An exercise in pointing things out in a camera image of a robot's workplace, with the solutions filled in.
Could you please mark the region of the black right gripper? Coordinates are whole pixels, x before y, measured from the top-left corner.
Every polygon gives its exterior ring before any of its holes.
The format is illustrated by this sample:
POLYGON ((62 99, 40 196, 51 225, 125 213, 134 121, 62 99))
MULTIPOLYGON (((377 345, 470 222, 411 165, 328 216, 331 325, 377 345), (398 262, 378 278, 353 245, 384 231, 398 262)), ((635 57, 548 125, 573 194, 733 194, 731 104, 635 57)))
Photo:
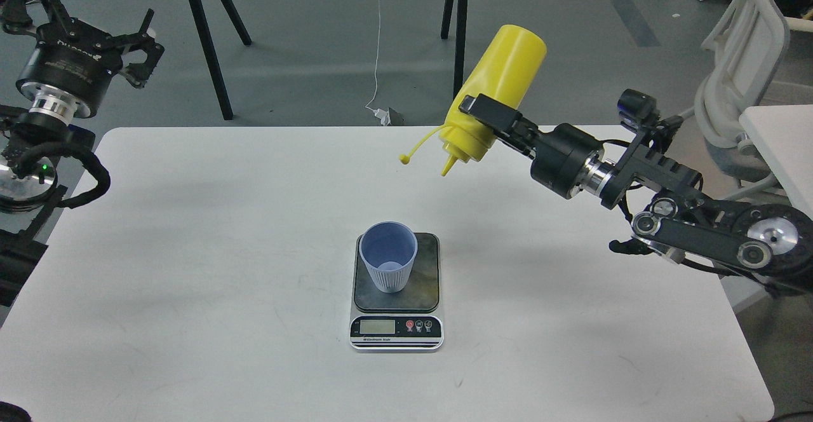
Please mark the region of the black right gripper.
POLYGON ((565 199, 581 190, 588 161, 603 153, 603 144, 569 123, 541 132, 535 123, 508 105, 479 94, 465 95, 458 110, 501 136, 501 141, 532 160, 530 176, 565 199))

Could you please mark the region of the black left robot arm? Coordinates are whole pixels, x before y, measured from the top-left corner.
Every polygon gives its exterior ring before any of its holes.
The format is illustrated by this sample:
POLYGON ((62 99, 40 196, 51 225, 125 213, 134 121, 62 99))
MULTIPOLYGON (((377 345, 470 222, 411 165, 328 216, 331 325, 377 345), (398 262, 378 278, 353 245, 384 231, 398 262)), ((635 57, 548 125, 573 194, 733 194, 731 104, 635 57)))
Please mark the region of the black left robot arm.
POLYGON ((165 49, 139 31, 113 35, 71 17, 60 0, 6 0, 2 29, 29 35, 35 48, 17 79, 29 107, 2 106, 2 211, 37 211, 28 228, 2 231, 2 305, 11 306, 46 251, 35 237, 56 208, 105 195, 109 172, 93 153, 94 133, 72 124, 92 118, 113 77, 145 87, 165 49))

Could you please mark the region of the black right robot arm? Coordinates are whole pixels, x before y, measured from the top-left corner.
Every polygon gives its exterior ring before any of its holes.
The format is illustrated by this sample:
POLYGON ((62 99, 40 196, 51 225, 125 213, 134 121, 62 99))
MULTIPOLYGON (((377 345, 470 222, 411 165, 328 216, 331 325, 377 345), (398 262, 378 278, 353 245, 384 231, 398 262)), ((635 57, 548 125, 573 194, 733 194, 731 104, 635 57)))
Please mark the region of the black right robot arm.
POLYGON ((626 214, 632 238, 612 242, 615 253, 656 253, 690 268, 743 276, 773 296, 810 294, 807 214, 784 204, 709 197, 699 171, 665 155, 681 117, 661 119, 654 98, 632 89, 617 106, 621 125, 635 137, 616 163, 602 159, 604 144, 589 133, 566 123, 541 132, 519 111, 486 95, 464 97, 458 110, 528 156, 534 181, 561 197, 589 191, 608 210, 627 211, 626 195, 634 184, 653 190, 643 211, 626 214))

